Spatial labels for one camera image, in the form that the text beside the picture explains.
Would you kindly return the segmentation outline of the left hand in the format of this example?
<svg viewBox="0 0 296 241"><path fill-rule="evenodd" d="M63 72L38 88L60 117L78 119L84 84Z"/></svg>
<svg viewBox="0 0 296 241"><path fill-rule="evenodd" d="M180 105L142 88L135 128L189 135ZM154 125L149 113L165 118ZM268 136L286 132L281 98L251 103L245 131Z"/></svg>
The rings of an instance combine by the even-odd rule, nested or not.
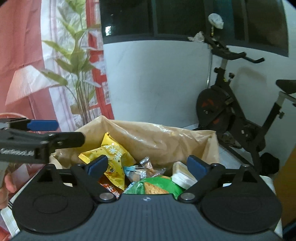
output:
<svg viewBox="0 0 296 241"><path fill-rule="evenodd" d="M13 180L11 173L6 173L4 177L3 186L0 191L0 209L8 206L10 193L15 193L17 190L16 184Z"/></svg>

